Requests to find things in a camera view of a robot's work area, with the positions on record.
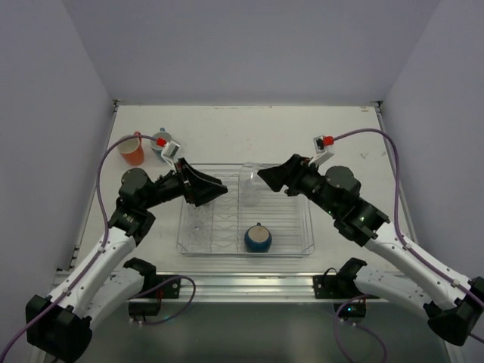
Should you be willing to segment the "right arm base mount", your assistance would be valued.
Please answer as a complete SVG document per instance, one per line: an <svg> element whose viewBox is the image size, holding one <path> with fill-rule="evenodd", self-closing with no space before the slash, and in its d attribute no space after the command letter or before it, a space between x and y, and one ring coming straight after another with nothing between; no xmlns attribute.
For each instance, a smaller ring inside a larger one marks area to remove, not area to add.
<svg viewBox="0 0 484 363"><path fill-rule="evenodd" d="M312 287L316 299L341 299L361 296L362 292L356 287L355 269L352 267L341 267L338 271L329 268L322 275L312 277ZM351 302L345 306L339 317L346 321L355 323L362 322L367 313L365 298Z"/></svg>

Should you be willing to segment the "light blue floral mug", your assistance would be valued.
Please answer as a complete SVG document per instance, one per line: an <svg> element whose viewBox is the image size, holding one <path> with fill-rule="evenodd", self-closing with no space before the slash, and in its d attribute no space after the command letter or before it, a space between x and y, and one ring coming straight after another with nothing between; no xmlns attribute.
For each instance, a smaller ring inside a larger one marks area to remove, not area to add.
<svg viewBox="0 0 484 363"><path fill-rule="evenodd" d="M159 132L153 134L152 137L154 138L154 141L150 141L150 148L157 159L164 163L165 160L162 158L162 152L165 149L165 146L172 140L172 136L165 128L160 128Z"/></svg>

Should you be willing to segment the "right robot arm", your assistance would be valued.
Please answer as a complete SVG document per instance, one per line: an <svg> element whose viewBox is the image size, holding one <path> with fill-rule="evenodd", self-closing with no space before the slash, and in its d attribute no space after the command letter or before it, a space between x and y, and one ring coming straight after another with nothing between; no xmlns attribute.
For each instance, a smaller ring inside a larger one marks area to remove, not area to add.
<svg viewBox="0 0 484 363"><path fill-rule="evenodd" d="M404 236L385 213L361 198L361 183L349 168L332 166L322 175L308 158L294 154L257 175L274 192L305 196L333 218L345 239L382 257L410 279L388 284L361 267L355 272L358 291L371 285L370 295L415 309L444 341L464 345L483 313L483 279L449 268Z"/></svg>

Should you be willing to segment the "orange ceramic mug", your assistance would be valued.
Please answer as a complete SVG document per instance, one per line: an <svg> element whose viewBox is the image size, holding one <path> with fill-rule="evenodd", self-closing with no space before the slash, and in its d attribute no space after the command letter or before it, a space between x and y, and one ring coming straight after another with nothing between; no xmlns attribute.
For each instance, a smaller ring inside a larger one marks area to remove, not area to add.
<svg viewBox="0 0 484 363"><path fill-rule="evenodd" d="M140 132L134 132L133 138L119 143L116 147L119 155L130 166L140 166L144 162L144 150L140 135Z"/></svg>

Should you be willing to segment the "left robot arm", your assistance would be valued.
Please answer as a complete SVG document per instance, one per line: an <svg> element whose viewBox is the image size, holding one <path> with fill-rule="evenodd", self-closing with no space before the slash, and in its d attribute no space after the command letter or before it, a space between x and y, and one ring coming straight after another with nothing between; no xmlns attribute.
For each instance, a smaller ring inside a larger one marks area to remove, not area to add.
<svg viewBox="0 0 484 363"><path fill-rule="evenodd" d="M117 306L147 286L156 269L144 261L113 270L148 234L155 221L150 208L183 197L203 206L226 194L218 178L204 174L181 158L175 168L152 181L141 168L121 178L116 209L88 256L46 297L26 305L26 338L31 345L64 362L75 362L92 340L95 326Z"/></svg>

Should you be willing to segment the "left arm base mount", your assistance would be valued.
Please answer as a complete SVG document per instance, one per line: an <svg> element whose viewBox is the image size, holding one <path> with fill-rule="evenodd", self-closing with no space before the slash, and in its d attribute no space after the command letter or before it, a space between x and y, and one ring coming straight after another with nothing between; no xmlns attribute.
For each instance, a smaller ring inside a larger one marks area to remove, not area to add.
<svg viewBox="0 0 484 363"><path fill-rule="evenodd" d="M163 299L178 299L181 278L175 275L159 275L155 265L139 258L132 258L124 263L124 268L137 271L143 277L143 285L140 291L142 299L154 299L155 302L129 302L128 313L132 319L140 318L142 322L147 317L156 316L160 313Z"/></svg>

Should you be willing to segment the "dark blue ribbed mug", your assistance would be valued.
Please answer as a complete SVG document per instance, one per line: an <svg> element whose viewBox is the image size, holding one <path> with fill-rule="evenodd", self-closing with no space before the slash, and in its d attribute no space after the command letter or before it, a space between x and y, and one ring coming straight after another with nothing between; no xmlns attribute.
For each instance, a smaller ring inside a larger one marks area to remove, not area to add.
<svg viewBox="0 0 484 363"><path fill-rule="evenodd" d="M271 248L272 234L261 223L257 223L246 230L244 244L249 253L267 253Z"/></svg>

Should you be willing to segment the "large clear glass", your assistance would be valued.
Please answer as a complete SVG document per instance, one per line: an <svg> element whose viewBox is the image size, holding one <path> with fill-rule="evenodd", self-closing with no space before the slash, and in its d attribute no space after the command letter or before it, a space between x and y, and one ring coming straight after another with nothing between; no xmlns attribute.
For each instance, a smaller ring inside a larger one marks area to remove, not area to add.
<svg viewBox="0 0 484 363"><path fill-rule="evenodd" d="M258 171L262 169L272 168L273 166L275 165L270 163L248 162L243 164L240 168L238 176L239 195L241 192L241 187L246 181L251 181L253 184L255 184L259 192L270 191L270 187L261 179L261 177L258 175Z"/></svg>

